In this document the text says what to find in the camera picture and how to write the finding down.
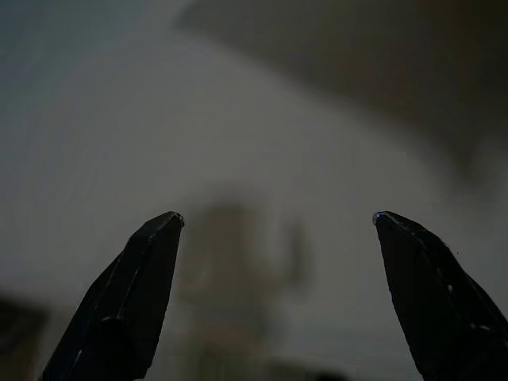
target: white wall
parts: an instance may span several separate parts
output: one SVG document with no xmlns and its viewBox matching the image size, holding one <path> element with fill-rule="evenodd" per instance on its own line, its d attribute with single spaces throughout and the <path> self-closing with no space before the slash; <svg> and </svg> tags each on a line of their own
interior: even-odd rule
<svg viewBox="0 0 508 381">
<path fill-rule="evenodd" d="M 279 295 L 273 313 L 286 327 L 272 349 L 281 356 L 414 376 L 376 210 L 440 234 L 508 313 L 508 177 L 495 139 L 480 142 L 481 173 L 468 182 L 431 141 L 391 128 L 400 121 L 172 28 L 185 5 L 33 2 L 4 13 L 2 293 L 71 310 L 145 219 L 178 210 L 192 229 L 191 216 L 235 198 L 258 208 L 257 252 L 274 269 L 285 223 L 307 235 L 309 286 Z"/>
</svg>

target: dark object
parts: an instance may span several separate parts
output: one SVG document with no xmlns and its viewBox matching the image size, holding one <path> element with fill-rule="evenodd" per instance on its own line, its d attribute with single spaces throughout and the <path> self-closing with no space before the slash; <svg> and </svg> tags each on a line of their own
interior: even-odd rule
<svg viewBox="0 0 508 381">
<path fill-rule="evenodd" d="M 141 379 L 152 364 L 171 290 L 183 219 L 144 223 L 95 280 L 67 327 L 44 381 Z"/>
<path fill-rule="evenodd" d="M 423 226 L 374 215 L 395 311 L 425 380 L 508 379 L 508 322 Z"/>
</svg>

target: blurry background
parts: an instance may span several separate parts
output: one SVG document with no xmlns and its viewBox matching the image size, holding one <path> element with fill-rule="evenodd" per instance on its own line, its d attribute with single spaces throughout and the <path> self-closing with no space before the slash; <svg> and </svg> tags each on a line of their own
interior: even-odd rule
<svg viewBox="0 0 508 381">
<path fill-rule="evenodd" d="M 151 380 L 419 379 L 376 210 L 507 314 L 508 23 L 478 7 L 3 0 L 0 294 L 45 312 L 33 374 L 165 210 L 187 225 Z"/>
</svg>

